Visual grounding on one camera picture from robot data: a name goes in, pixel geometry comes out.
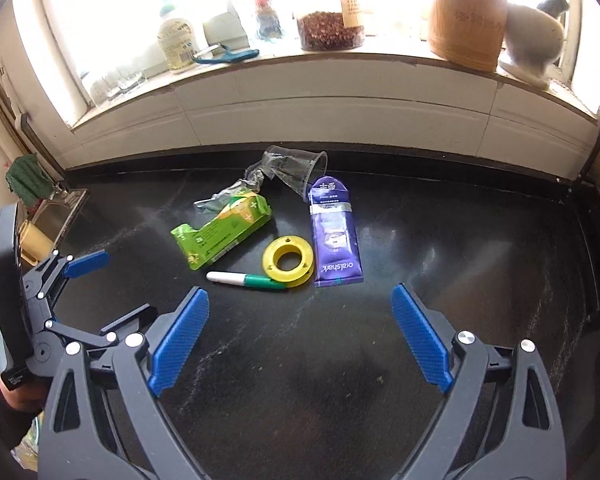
green cloth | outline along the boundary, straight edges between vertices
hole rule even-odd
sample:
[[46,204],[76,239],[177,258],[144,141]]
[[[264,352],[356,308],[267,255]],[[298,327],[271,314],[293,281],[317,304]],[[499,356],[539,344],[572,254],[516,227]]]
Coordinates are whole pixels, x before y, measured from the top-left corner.
[[47,199],[54,190],[54,183],[38,164],[35,153],[19,156],[7,171],[7,184],[27,207],[33,207],[39,199]]

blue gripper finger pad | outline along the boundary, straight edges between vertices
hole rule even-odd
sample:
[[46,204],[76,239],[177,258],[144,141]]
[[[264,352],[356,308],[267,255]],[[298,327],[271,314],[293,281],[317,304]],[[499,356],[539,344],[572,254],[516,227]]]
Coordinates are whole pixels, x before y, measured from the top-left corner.
[[209,296],[206,290],[199,289],[155,349],[147,382],[156,397],[176,383],[207,319]]
[[395,320],[427,383],[435,384],[442,393],[446,393],[453,377],[446,348],[438,334],[403,285],[394,288],[392,304]]
[[66,278],[80,278],[94,270],[106,267],[109,263],[109,253],[107,251],[98,251],[97,253],[85,254],[68,262],[64,266],[62,273]]

black countertop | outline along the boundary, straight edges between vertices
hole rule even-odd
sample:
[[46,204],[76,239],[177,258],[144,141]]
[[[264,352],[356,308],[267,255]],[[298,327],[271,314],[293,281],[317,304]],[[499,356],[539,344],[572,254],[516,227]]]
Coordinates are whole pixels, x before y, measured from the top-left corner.
[[[580,376],[570,378],[570,363],[577,357],[586,373],[600,333],[588,336],[588,351],[574,352],[586,339],[590,267],[570,210],[467,184],[334,176],[352,197],[364,283],[318,289],[309,282],[283,292],[209,283],[209,269],[262,273],[262,253],[278,236],[310,240],[307,205],[267,181],[262,194],[273,219],[209,269],[192,272],[170,230],[189,221],[193,201],[240,172],[120,174],[81,183],[91,196],[62,252],[104,248],[112,259],[107,269],[72,280],[56,314],[97,332],[145,302],[169,312],[202,286],[210,318],[162,402],[209,476],[389,479],[440,400],[391,314],[392,288],[407,282],[458,330],[502,346],[536,343],[558,392],[570,460],[579,465],[597,401]],[[129,429],[122,424],[123,434]],[[146,463],[136,442],[128,446]]]

plastic bottle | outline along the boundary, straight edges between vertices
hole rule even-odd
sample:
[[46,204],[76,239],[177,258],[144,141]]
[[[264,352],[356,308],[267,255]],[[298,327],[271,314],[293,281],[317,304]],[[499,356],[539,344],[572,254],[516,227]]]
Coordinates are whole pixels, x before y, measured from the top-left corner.
[[176,11],[173,4],[162,6],[160,17],[162,24],[158,29],[158,45],[167,60],[169,70],[182,72],[195,65],[194,54],[209,46],[202,24],[193,25]]
[[256,38],[261,41],[275,42],[281,40],[284,31],[276,10],[271,7],[271,0],[254,0]]

human hand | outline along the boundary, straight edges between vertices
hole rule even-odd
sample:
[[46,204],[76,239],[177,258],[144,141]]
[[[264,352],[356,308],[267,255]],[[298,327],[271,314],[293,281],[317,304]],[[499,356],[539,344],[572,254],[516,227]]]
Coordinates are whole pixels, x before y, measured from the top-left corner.
[[0,377],[0,392],[7,404],[14,410],[24,413],[38,413],[45,407],[49,385],[36,378],[33,382],[24,384],[10,392]]

